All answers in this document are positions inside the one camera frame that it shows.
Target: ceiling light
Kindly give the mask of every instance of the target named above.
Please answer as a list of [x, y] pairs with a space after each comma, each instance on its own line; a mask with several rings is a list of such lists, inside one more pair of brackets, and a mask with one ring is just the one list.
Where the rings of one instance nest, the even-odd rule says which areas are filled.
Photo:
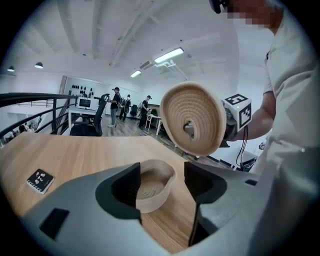
[[41, 62], [37, 62], [34, 66], [35, 66], [37, 69], [43, 69], [43, 68], [44, 68], [44, 65], [43, 65]]
[[156, 63], [161, 63], [161, 62], [163, 62], [163, 61], [165, 61], [167, 59], [170, 59], [170, 58], [172, 58], [174, 56], [177, 56], [177, 55], [180, 55], [180, 54], [183, 54], [183, 53], [184, 53], [184, 50], [182, 48], [178, 48], [178, 49], [175, 49], [173, 51], [168, 52], [165, 55], [162, 55], [159, 58], [156, 58], [154, 61]]
[[14, 66], [10, 66], [7, 70], [8, 70], [9, 72], [15, 72]]
[[132, 75], [130, 75], [130, 77], [135, 78], [137, 75], [140, 75], [141, 71], [137, 70], [136, 72], [134, 72]]

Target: ceiling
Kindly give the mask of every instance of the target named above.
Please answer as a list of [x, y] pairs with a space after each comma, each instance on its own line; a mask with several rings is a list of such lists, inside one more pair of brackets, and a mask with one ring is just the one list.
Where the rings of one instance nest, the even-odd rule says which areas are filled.
[[[266, 29], [215, 14], [208, 0], [47, 0], [21, 28], [5, 65], [29, 71], [33, 67], [26, 60], [62, 63], [81, 57], [142, 84], [172, 77], [192, 80], [217, 70], [236, 84], [239, 71], [264, 66], [272, 39]], [[178, 47], [185, 52], [173, 59], [175, 66], [152, 66], [130, 78], [146, 61]]]

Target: black chair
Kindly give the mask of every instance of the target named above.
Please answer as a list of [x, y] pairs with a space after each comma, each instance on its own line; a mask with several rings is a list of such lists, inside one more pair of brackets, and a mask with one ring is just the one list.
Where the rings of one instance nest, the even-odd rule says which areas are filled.
[[107, 98], [109, 94], [101, 96], [101, 101], [99, 107], [94, 115], [93, 122], [88, 119], [87, 115], [80, 115], [82, 119], [86, 121], [74, 122], [74, 126], [71, 128], [70, 136], [90, 136], [90, 137], [101, 137], [102, 128], [101, 128], [101, 119], [104, 109], [107, 104]]
[[135, 117], [137, 115], [137, 111], [138, 111], [138, 106], [137, 105], [132, 105], [131, 111], [130, 111], [130, 115]]

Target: white t-shirt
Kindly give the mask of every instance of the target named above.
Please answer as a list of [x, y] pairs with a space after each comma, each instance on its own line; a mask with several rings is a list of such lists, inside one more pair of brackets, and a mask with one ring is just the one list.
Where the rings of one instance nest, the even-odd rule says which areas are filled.
[[264, 92], [276, 99], [276, 116], [263, 153], [251, 173], [306, 147], [320, 145], [319, 59], [300, 24], [284, 11], [266, 62]]

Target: gray floor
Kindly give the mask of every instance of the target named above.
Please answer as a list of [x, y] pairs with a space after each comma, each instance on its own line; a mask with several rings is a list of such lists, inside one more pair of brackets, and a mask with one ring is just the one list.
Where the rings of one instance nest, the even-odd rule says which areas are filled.
[[[185, 154], [181, 149], [176, 148], [175, 144], [167, 137], [163, 136], [163, 133], [160, 133], [156, 136], [156, 129], [154, 127], [150, 127], [150, 131], [148, 130], [141, 130], [138, 127], [139, 120], [127, 118], [125, 121], [120, 120], [117, 117], [116, 128], [110, 128], [108, 125], [111, 123], [111, 117], [108, 115], [103, 115], [101, 126], [102, 126], [102, 136], [103, 137], [111, 137], [111, 136], [151, 136], [155, 138], [157, 141], [165, 145], [167, 148], [171, 149], [173, 152], [177, 153], [178, 155], [182, 156], [184, 159], [188, 161], [195, 161], [195, 157], [193, 155]], [[201, 156], [197, 163], [220, 167], [220, 168], [227, 168], [224, 165], [221, 165], [212, 159]]]

